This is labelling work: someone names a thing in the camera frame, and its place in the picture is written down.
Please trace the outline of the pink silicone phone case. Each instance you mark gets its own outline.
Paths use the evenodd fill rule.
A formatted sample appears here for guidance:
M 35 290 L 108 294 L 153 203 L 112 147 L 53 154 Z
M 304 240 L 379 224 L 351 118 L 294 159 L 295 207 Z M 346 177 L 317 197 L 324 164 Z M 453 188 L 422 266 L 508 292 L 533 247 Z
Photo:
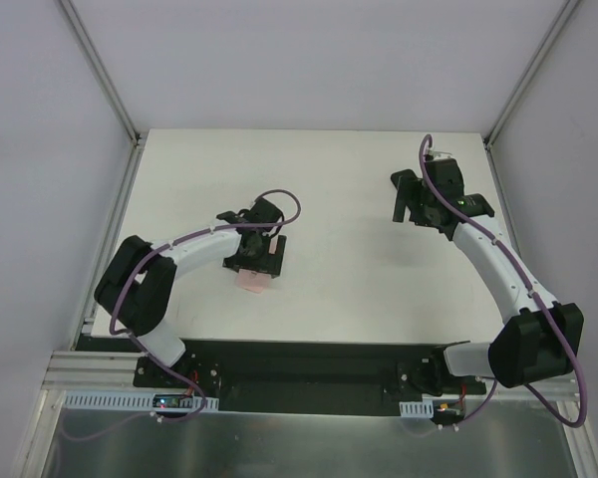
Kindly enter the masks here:
M 286 247 L 286 236 L 263 238 L 256 252 L 241 255 L 236 261 L 236 285 L 253 293 L 262 293 L 280 276 Z

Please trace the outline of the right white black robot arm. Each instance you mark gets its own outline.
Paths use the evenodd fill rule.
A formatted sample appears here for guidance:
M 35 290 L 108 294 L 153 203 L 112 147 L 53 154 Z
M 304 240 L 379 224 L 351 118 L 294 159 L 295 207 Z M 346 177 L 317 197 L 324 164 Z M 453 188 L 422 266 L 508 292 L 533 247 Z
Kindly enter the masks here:
M 392 174 L 393 219 L 438 230 L 460 250 L 493 296 L 503 327 L 490 343 L 439 347 L 429 367 L 431 386 L 452 392 L 465 376 L 492 377 L 507 388 L 581 370 L 577 361 L 584 318 L 562 304 L 511 250 L 494 211 L 480 194 L 465 194 L 452 158 L 431 160 L 424 175 Z

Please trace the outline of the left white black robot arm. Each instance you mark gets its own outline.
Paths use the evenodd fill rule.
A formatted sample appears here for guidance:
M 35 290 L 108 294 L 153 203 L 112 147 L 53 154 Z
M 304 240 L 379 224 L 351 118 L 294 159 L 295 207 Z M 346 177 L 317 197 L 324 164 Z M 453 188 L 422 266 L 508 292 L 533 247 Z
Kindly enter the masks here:
M 135 338 L 157 358 L 155 373 L 167 386 L 184 385 L 191 365 L 185 345 L 165 316 L 174 283 L 197 268 L 220 262 L 224 269 L 275 278 L 286 237 L 281 209 L 259 197 L 249 208 L 216 216 L 213 227 L 161 244 L 127 237 L 100 279 L 94 298 L 111 315 L 114 336 Z

